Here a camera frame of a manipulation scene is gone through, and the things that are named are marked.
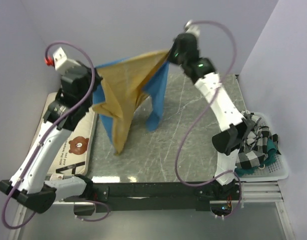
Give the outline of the yellow and blue pillowcase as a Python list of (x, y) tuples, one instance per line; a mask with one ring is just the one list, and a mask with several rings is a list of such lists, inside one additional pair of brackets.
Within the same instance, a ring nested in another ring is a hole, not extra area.
[(97, 66), (103, 78), (93, 93), (92, 109), (99, 114), (116, 154), (127, 142), (134, 113), (151, 97), (152, 110), (146, 120), (154, 131), (163, 116), (169, 62), (168, 50), (157, 50)]

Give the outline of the cream pillow with bear print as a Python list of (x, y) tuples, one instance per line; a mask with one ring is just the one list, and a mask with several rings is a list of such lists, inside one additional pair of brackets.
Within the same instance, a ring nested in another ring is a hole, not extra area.
[(87, 174), (97, 120), (98, 115), (90, 108), (59, 149), (47, 172), (48, 177), (53, 174)]

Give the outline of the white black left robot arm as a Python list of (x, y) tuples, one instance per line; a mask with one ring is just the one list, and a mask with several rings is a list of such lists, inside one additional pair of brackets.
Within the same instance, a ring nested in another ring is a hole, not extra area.
[(0, 191), (35, 213), (46, 212), (55, 201), (94, 194), (93, 182), (81, 174), (47, 181), (46, 176), (64, 142), (89, 112), (92, 93), (103, 78), (94, 67), (78, 64), (61, 76), (61, 88), (43, 115), (40, 132), (25, 161), (9, 180), (0, 181)]

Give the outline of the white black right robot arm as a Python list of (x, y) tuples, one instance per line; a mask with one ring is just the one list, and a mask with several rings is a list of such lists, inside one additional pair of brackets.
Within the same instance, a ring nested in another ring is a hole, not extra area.
[(208, 58), (200, 57), (198, 38), (193, 33), (181, 33), (173, 41), (168, 60), (181, 66), (199, 92), (209, 103), (220, 132), (211, 138), (217, 151), (217, 166), (213, 195), (220, 200), (230, 193), (235, 178), (236, 158), (240, 144), (247, 135), (247, 122), (227, 94), (216, 68)]

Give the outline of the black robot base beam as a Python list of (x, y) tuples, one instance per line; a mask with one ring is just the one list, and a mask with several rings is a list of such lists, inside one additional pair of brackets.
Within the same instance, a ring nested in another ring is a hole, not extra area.
[(190, 187), (180, 182), (95, 183), (87, 198), (109, 206), (111, 211), (187, 210), (209, 211), (211, 201), (237, 200), (235, 182)]

